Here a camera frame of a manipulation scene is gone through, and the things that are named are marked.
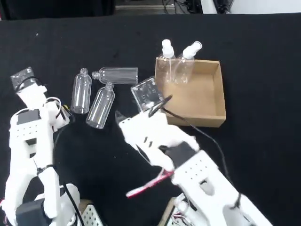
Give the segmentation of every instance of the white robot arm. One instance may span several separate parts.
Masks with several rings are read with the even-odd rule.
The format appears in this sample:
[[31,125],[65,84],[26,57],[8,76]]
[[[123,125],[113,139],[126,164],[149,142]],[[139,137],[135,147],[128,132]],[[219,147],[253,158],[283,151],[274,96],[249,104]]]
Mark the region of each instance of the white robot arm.
[[125,118],[116,112],[116,120],[125,141],[151,165],[169,171],[172,183],[183,190],[184,194],[174,202],[177,211],[171,218],[184,218],[182,225],[192,226],[272,225],[246,196],[233,187],[207,153],[199,150],[194,137],[177,126],[168,125],[161,110],[151,117],[149,112],[141,112],[133,118]]
[[[60,195],[59,177],[53,167],[53,133],[69,123],[68,111],[58,98],[46,98],[47,89],[36,83],[31,68],[11,78],[27,108],[15,113],[10,121],[11,163],[2,209],[13,226],[66,226],[74,208],[66,193]],[[44,194],[23,203],[34,177],[41,180]],[[78,205],[77,187],[68,184],[67,188]]]

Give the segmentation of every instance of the white spray nozzle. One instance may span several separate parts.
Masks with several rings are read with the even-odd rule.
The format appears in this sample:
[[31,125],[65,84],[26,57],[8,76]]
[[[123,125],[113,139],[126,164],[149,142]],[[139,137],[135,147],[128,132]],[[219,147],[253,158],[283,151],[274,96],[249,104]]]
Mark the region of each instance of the white spray nozzle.
[[183,50],[183,57],[186,59],[193,58],[196,53],[202,48],[202,43],[195,41],[191,46]]
[[169,39],[164,39],[162,41],[162,53],[166,58],[172,58],[174,56],[174,48],[171,46]]

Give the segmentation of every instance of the open cardboard box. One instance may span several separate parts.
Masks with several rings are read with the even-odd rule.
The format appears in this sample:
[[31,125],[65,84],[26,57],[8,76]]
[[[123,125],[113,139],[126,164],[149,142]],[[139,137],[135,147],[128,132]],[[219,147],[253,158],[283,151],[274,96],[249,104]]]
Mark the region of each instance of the open cardboard box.
[[[160,60],[156,59],[156,85],[164,97],[173,95],[165,108],[195,126],[220,127],[226,120],[220,62],[196,60],[188,83],[175,84],[166,82],[165,73],[157,67]],[[173,125],[187,125],[169,114],[167,119]]]

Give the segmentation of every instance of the black table surface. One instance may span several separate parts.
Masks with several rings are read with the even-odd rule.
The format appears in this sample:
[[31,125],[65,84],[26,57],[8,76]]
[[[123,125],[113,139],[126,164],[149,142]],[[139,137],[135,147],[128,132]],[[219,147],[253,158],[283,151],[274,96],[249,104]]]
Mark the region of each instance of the black table surface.
[[[204,129],[221,144],[236,189],[249,197],[273,225],[298,225],[301,162],[301,14],[175,15],[0,22],[0,197],[9,173],[9,120],[25,107],[9,76],[31,66],[48,90],[67,104],[80,68],[137,66],[139,80],[154,75],[161,41],[171,39],[177,54],[195,40],[196,58],[221,62],[227,119]],[[94,81],[93,100],[102,85]],[[170,180],[132,199],[125,193],[154,178],[127,145],[114,121],[115,110],[134,116],[129,85],[116,85],[105,129],[78,116],[55,152],[59,175],[91,199],[109,226],[153,226],[180,190]],[[183,128],[221,167],[214,144]],[[41,193],[38,180],[25,200]]]

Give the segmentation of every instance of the plastic bottle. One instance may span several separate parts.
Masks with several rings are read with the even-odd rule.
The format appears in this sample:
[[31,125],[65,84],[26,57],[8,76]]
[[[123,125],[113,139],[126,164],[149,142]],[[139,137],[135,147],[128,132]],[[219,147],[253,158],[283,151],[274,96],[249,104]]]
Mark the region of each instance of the plastic bottle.
[[164,39],[162,41],[162,53],[158,56],[159,70],[166,75],[166,81],[171,82],[172,76],[172,59],[175,59],[174,48],[171,45],[170,40]]
[[92,78],[103,84],[137,84],[138,67],[103,67],[98,72],[92,72]]
[[71,110],[77,114],[88,113],[90,108],[92,79],[88,70],[82,68],[74,79]]
[[114,85],[109,82],[97,92],[92,108],[86,119],[86,123],[89,126],[97,129],[104,128],[115,98],[113,87]]
[[183,50],[178,56],[179,62],[174,67],[174,81],[176,83],[187,83],[192,75],[194,66],[194,56],[202,48],[199,41],[195,41],[191,46]]

